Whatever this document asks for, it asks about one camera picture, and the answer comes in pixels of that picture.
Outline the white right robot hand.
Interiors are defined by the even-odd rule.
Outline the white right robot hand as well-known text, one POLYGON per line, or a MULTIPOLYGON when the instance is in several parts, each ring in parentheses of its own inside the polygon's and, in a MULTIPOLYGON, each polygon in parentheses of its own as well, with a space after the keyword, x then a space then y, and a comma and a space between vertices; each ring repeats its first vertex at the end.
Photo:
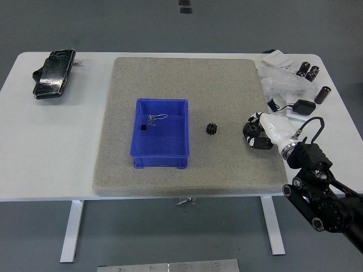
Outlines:
POLYGON ((243 135, 252 148, 270 150, 276 145, 282 154, 297 144, 294 134, 288 118, 263 112, 253 114, 243 127, 243 135))

